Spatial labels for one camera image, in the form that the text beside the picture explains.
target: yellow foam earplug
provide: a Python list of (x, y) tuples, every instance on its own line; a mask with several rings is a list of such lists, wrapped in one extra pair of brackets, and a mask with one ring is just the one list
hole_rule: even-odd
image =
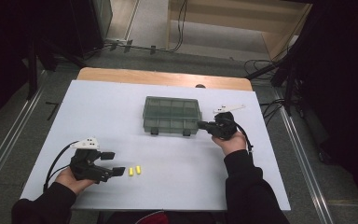
[(139, 175), (141, 173), (141, 166), (136, 166), (136, 174)]
[(130, 167), (130, 169), (129, 169), (129, 176), (133, 176), (133, 168), (132, 167)]

